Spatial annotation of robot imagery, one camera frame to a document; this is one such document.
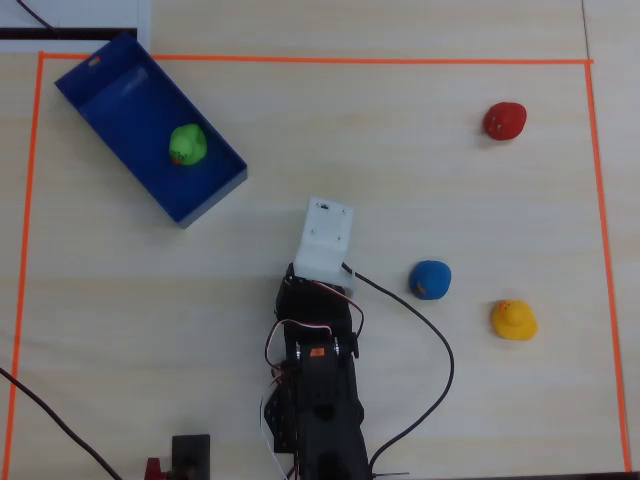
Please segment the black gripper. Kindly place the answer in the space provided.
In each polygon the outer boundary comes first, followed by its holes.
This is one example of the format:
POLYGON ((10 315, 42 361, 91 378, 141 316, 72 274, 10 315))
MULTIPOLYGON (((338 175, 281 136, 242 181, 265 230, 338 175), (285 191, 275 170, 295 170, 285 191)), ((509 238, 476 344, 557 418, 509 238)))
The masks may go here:
POLYGON ((296 357, 297 345, 328 342, 337 342, 341 352, 359 357, 364 311, 343 287, 299 277, 290 263, 276 297, 275 315, 284 327, 287 358, 296 357))

